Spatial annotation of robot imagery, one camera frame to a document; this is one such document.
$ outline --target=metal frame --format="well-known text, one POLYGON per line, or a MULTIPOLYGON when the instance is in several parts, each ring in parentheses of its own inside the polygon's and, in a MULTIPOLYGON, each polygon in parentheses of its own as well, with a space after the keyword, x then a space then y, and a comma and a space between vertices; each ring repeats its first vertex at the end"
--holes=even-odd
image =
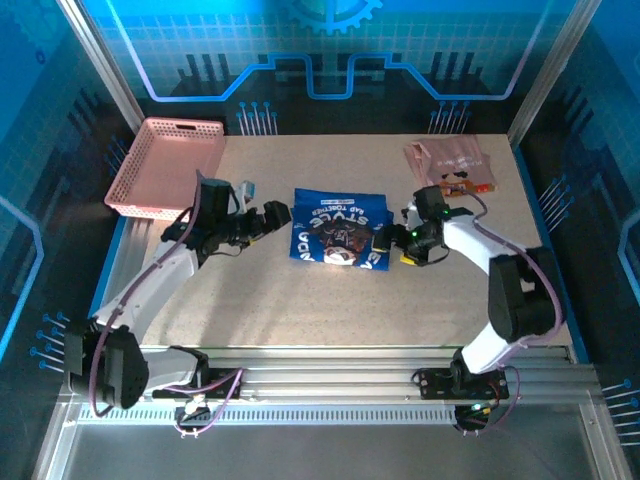
MULTIPOLYGON (((240 399, 230 404, 223 419, 229 425, 450 424, 455 405, 475 403, 421 400, 418 387, 410 381, 418 368, 448 366, 455 352, 450 347, 203 351, 216 367, 246 369, 240 399)), ((520 404, 578 404, 600 477, 631 478, 615 431, 611 432, 611 419, 592 366, 572 363, 566 347, 529 348, 513 365, 521 375, 520 404)), ((509 372, 507 381, 513 395, 515 377, 509 372)), ((176 406, 172 400, 145 397, 129 411, 115 411, 104 421, 96 421, 83 398, 62 392, 33 478, 61 478, 79 424, 171 425, 176 406)))
POLYGON ((601 1, 577 0, 509 127, 507 136, 511 148, 516 148, 522 142, 551 88, 567 66, 573 50, 591 23, 601 1))
MULTIPOLYGON (((79 1, 57 1, 127 123, 137 132, 144 119, 142 110, 89 15, 79 1)), ((600 0, 578 0, 514 119, 509 130, 512 145, 517 145, 529 128, 599 3, 600 0)), ((128 222, 125 231, 128 237, 123 238, 120 245, 123 250, 116 255, 103 294, 103 304, 140 268, 144 258, 144 248, 140 246, 146 245, 148 239, 149 225, 144 222, 128 222)), ((240 400, 230 405, 231 410, 246 412, 272 408, 300 412, 308 407, 316 413, 327 408, 335 412, 337 408, 340 412, 353 414, 363 409, 375 413, 376 408, 381 407, 383 414, 392 412, 393 418, 385 417, 383 420, 376 414, 370 420, 394 424, 409 421, 402 412, 406 415, 418 412, 420 417, 419 412, 439 411, 446 417, 446 412, 451 412, 454 404, 470 403, 422 401, 417 387, 409 381, 417 368, 448 366, 454 351, 454 348, 428 347, 205 349, 210 358, 215 359, 213 363, 216 366, 243 366, 247 369, 240 400)), ((521 352, 513 363, 521 370, 522 376, 522 398, 519 402, 579 404, 601 478, 631 478, 591 366, 573 364, 570 350, 564 347, 530 348, 521 352)), ((513 385, 515 378, 508 373, 507 380, 513 385)), ((150 409, 172 412, 174 406, 172 402, 152 402, 150 398, 144 398, 136 408, 145 412, 150 409)), ((92 421, 86 412, 87 405, 83 399, 66 390, 61 391, 32 478, 57 479, 63 476, 77 426, 92 421)), ((147 413, 137 416, 122 413, 121 416, 126 417, 118 420, 123 425, 151 421, 147 413)), ((161 418, 156 420, 161 422, 172 419, 167 413, 159 416, 161 418)), ((336 422, 349 421, 342 415, 340 417, 336 422)), ((116 420, 108 419, 105 424, 113 424, 116 420)), ((267 420, 278 422, 280 416, 272 415, 267 420)), ((239 415, 230 415, 229 421, 251 424, 249 418, 239 415)), ((426 417, 417 418, 415 422, 429 424, 426 417)))
POLYGON ((633 478, 607 406, 592 399, 580 404, 580 413, 600 478, 633 478))
POLYGON ((81 0, 57 0, 98 75, 118 105, 129 128, 138 133, 144 114, 81 0))

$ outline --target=gear logo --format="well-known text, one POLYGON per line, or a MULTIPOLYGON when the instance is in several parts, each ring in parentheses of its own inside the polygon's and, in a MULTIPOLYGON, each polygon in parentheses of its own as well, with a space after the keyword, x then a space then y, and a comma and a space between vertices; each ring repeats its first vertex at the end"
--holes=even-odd
POLYGON ((310 27, 313 33, 324 31, 347 33, 347 28, 360 28, 362 19, 371 20, 371 11, 382 7, 380 0, 283 0, 282 7, 289 18, 296 19, 301 28, 310 27))
POLYGON ((11 17, 36 47, 53 42, 62 25, 55 0, 0 0, 0 17, 11 17))

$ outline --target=pink plastic basket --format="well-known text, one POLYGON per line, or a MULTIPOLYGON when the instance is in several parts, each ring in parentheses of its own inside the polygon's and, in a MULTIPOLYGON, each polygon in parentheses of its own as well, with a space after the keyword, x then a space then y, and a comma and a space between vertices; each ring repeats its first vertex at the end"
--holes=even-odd
POLYGON ((220 122, 147 118, 104 202, 126 217, 175 220, 193 204, 196 170, 215 176, 224 144, 220 122))

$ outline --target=work surface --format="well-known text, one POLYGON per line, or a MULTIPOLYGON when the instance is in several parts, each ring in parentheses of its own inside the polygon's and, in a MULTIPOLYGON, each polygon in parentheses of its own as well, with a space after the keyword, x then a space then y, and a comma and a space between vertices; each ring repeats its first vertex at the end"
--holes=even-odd
MULTIPOLYGON (((418 188, 402 148, 416 135, 229 137, 217 177, 256 184, 252 205, 292 205, 295 188, 383 193, 401 221, 418 188)), ((480 135, 498 190, 483 194, 483 223, 511 240, 540 245, 505 135, 480 135)), ((452 207, 478 212, 471 198, 452 207)), ((148 254, 167 223, 155 222, 148 254)), ((487 276, 457 252, 417 268, 391 257, 390 270, 289 258, 291 225, 238 258, 213 257, 152 323, 147 345, 464 345, 487 323, 487 276)), ((566 327, 554 344, 570 343, 566 327)))

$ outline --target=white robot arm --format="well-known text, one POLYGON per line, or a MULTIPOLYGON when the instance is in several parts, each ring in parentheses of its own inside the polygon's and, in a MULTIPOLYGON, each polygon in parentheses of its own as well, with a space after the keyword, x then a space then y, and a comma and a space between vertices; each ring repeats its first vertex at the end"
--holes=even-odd
POLYGON ((489 322, 456 353, 451 365, 454 377, 458 376, 462 385, 474 376, 504 367, 529 342, 547 334, 546 340, 557 332, 562 322, 555 293, 559 276, 548 249, 526 249, 479 224, 469 210, 451 209, 438 186, 415 192, 403 215, 405 225, 382 229, 374 239, 374 248, 388 250, 395 244, 404 252, 403 261, 417 266, 446 257, 430 261, 429 252, 434 247, 455 250, 489 276, 489 322), (538 272, 531 269, 529 261, 535 263, 538 272))
POLYGON ((211 384, 208 358, 202 352, 175 346, 143 353, 139 344, 166 301, 207 258, 220 253, 220 245, 244 249, 291 221, 289 208, 280 202, 267 202, 264 214, 247 210, 253 197, 249 182, 234 191, 227 182, 201 179, 198 192, 191 229, 181 218, 176 220, 163 233, 153 258, 122 292, 89 324, 72 322, 67 329, 65 383, 71 391, 88 395, 94 405, 101 401, 129 408, 145 392, 211 384), (99 362, 92 380, 95 358, 99 362))

